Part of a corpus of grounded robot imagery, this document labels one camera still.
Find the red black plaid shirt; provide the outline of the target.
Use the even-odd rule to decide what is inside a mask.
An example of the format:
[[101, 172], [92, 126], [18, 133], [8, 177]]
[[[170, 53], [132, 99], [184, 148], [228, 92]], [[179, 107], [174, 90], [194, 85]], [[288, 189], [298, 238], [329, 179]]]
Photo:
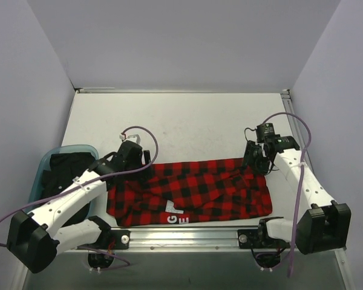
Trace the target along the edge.
[[273, 205], [265, 177], [230, 158], [154, 164], [148, 179], [110, 189], [106, 212], [135, 227], [261, 218]]

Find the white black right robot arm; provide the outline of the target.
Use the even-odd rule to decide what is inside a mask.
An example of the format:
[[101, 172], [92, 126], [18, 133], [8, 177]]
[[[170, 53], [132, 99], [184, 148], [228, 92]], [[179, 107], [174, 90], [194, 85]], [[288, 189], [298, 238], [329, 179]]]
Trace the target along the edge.
[[264, 175], [276, 167], [296, 198], [307, 204], [302, 215], [298, 214], [299, 207], [296, 206], [291, 220], [284, 217], [260, 219], [256, 239], [261, 246], [288, 243], [302, 254], [346, 246], [351, 209], [327, 193], [304, 161], [303, 152], [293, 137], [274, 135], [247, 141], [242, 165]]

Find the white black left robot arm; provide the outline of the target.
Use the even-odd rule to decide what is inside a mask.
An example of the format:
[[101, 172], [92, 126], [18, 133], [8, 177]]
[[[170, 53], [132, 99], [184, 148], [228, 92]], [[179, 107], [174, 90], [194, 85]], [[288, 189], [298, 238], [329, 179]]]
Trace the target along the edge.
[[151, 165], [150, 152], [138, 141], [123, 141], [118, 151], [95, 160], [62, 193], [28, 213], [17, 211], [10, 219], [6, 248], [34, 274], [67, 250], [105, 248], [117, 223], [101, 197], [127, 178], [147, 176]]

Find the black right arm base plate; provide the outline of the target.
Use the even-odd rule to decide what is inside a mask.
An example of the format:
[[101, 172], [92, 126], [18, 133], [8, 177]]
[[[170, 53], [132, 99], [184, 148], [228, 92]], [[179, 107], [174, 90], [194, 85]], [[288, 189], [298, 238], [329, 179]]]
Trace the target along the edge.
[[244, 250], [274, 249], [274, 242], [262, 241], [255, 229], [237, 230], [238, 247]]

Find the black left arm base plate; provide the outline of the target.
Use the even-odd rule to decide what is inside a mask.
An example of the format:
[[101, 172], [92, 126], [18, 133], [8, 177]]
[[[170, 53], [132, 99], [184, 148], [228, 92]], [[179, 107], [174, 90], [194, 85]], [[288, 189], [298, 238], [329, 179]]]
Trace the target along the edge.
[[83, 243], [81, 246], [99, 250], [127, 250], [129, 248], [130, 234], [129, 230], [112, 229], [108, 232], [102, 232], [95, 242]]

